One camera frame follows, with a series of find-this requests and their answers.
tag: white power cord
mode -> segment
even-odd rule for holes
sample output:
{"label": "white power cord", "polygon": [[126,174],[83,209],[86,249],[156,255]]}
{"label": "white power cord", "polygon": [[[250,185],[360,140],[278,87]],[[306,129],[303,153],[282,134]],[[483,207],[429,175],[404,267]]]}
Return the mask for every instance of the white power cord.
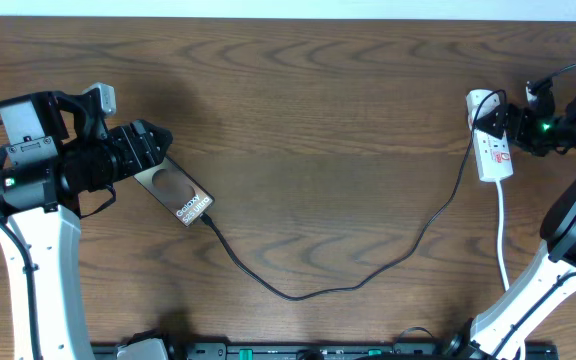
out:
{"label": "white power cord", "polygon": [[[501,282],[504,284],[504,290],[507,291],[510,287],[508,282],[508,273],[506,273],[506,265],[504,264],[504,193],[501,189],[501,180],[496,179],[497,197],[499,203],[499,228],[497,230],[497,262],[499,263],[499,273],[501,274]],[[526,343],[521,343],[519,346],[519,360],[526,359]]]}

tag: wooden surface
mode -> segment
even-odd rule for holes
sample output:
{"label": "wooden surface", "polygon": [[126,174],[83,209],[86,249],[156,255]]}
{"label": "wooden surface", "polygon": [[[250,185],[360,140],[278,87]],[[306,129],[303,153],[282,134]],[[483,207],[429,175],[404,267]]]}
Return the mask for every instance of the wooden surface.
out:
{"label": "wooden surface", "polygon": [[[115,87],[109,127],[170,129],[169,154],[217,199],[242,260],[291,294],[347,286],[405,252],[447,199],[468,142],[465,94],[523,85],[576,61],[576,24],[0,18],[0,100]],[[557,80],[559,108],[576,73]],[[0,129],[0,145],[6,142]],[[513,154],[504,181],[516,278],[576,154]],[[474,159],[417,253],[361,291],[285,302],[242,274],[203,225],[185,229],[133,179],[82,221],[92,341],[162,326],[232,341],[392,341],[449,336],[502,294],[494,185]],[[85,209],[107,194],[82,195]],[[0,358],[12,356],[0,250]],[[576,294],[532,335],[576,359]]]}

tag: label on device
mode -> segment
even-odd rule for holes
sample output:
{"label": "label on device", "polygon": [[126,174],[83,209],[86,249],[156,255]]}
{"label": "label on device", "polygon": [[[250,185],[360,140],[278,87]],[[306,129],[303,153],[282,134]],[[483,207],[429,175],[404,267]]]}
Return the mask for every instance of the label on device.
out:
{"label": "label on device", "polygon": [[215,202],[168,156],[158,166],[135,175],[135,179],[185,226],[190,226]]}

